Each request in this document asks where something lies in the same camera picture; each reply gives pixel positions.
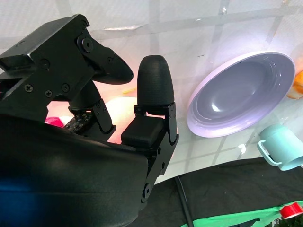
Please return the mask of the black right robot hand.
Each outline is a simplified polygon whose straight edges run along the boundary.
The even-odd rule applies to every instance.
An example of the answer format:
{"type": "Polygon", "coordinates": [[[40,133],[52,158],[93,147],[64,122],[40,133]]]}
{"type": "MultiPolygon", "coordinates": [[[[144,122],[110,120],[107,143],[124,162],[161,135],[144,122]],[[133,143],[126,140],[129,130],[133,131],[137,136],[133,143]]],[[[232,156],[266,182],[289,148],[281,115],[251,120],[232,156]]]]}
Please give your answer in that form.
{"type": "Polygon", "coordinates": [[[95,85],[122,85],[127,63],[76,14],[43,24],[0,57],[0,224],[125,227],[177,145],[164,57],[142,59],[135,117],[121,135],[95,85]]]}

